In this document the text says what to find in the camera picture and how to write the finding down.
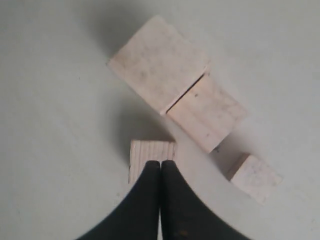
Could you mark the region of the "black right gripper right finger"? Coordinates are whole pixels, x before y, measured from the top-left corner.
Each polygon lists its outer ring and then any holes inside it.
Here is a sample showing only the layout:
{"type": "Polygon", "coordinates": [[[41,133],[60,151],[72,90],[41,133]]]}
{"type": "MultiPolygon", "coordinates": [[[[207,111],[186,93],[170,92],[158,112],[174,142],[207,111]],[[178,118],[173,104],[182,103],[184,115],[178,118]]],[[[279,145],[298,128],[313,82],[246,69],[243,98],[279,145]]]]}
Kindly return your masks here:
{"type": "Polygon", "coordinates": [[[176,163],[161,164],[160,214],[164,240],[245,240],[213,213],[188,185],[176,163]]]}

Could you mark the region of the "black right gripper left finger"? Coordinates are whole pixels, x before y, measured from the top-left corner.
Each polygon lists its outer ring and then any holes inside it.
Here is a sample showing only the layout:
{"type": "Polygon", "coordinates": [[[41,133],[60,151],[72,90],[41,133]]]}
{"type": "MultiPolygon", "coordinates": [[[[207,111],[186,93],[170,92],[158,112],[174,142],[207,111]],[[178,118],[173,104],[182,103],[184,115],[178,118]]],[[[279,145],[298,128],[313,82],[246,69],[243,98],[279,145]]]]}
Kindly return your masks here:
{"type": "Polygon", "coordinates": [[[161,166],[147,161],[122,202],[80,240],[156,240],[159,229],[161,166]]]}

